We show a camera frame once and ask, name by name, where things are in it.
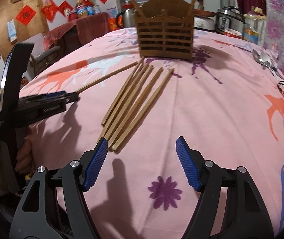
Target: orange deer print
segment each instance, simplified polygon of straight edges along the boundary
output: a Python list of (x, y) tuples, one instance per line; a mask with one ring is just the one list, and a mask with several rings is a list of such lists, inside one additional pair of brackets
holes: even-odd
[(269, 122), (269, 128), (271, 129), (271, 133), (275, 137), (275, 140), (278, 141), (278, 138), (274, 133), (274, 129), (272, 125), (272, 117), (275, 111), (278, 111), (282, 116), (284, 116), (284, 99), (275, 98), (269, 94), (264, 94), (264, 96), (272, 103), (272, 106), (266, 112), (268, 115), (268, 122)]
[(81, 68), (86, 67), (87, 65), (88, 65), (87, 61), (83, 60), (83, 61), (77, 62), (75, 64), (69, 65), (67, 67), (64, 67), (66, 69), (68, 69), (68, 68), (72, 69), (73, 68), (72, 70), (63, 71), (63, 72), (60, 72), (60, 71), (51, 72), (51, 73), (48, 74), (48, 78), (43, 83), (39, 84), (35, 88), (40, 87), (40, 89), (38, 91), (38, 93), (40, 93), (40, 91), (42, 90), (42, 88), (44, 86), (46, 86), (49, 83), (56, 82), (56, 84), (48, 92), (53, 90), (55, 87), (57, 87), (56, 91), (59, 91), (59, 89), (61, 88), (61, 85), (67, 79), (69, 79), (72, 75), (78, 73), (81, 70)]

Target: pressure cooker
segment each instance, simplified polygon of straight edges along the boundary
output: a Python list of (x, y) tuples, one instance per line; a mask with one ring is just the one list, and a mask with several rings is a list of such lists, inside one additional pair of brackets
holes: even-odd
[(224, 34), (224, 30), (227, 28), (243, 33), (244, 26), (245, 18), (239, 8), (227, 6), (217, 10), (215, 22), (216, 33)]

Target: red tablecloth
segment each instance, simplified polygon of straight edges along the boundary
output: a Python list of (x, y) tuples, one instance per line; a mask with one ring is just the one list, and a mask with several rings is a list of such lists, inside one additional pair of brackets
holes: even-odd
[(48, 32), (44, 37), (43, 46), (45, 50), (48, 50), (55, 40), (62, 38), (74, 26), (76, 26), (80, 43), (82, 45), (88, 44), (95, 38), (102, 37), (109, 32), (107, 19), (107, 13), (99, 13), (72, 20)]

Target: bottle label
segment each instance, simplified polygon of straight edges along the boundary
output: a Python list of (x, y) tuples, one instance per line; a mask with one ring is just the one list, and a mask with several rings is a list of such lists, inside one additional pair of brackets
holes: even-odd
[(258, 43), (258, 33), (246, 28), (244, 30), (243, 40), (257, 44)]

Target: ridged blue pad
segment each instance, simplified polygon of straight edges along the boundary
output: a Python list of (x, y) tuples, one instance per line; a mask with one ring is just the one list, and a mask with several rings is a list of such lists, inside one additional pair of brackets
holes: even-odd
[(196, 191), (198, 191), (201, 187), (198, 176), (198, 169), (193, 159), (189, 155), (189, 152), (181, 138), (178, 138), (176, 140), (176, 152), (182, 164), (189, 185), (192, 186)]
[(107, 141), (106, 139), (104, 139), (100, 144), (100, 146), (98, 147), (97, 151), (95, 152), (89, 166), (85, 171), (85, 180), (82, 186), (87, 191), (95, 185), (95, 182), (98, 178), (106, 154), (107, 154)]

